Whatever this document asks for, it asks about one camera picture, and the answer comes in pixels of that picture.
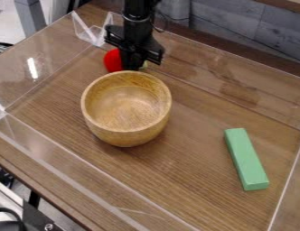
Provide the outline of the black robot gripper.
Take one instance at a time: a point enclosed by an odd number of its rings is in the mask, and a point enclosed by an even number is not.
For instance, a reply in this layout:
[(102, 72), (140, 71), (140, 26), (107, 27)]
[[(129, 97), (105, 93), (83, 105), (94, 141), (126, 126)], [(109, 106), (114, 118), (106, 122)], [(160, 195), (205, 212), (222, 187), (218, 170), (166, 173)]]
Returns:
[(160, 2), (161, 0), (123, 0), (123, 25), (106, 26), (105, 41), (119, 48), (125, 70), (138, 70), (148, 60), (161, 64), (165, 48), (153, 36)]

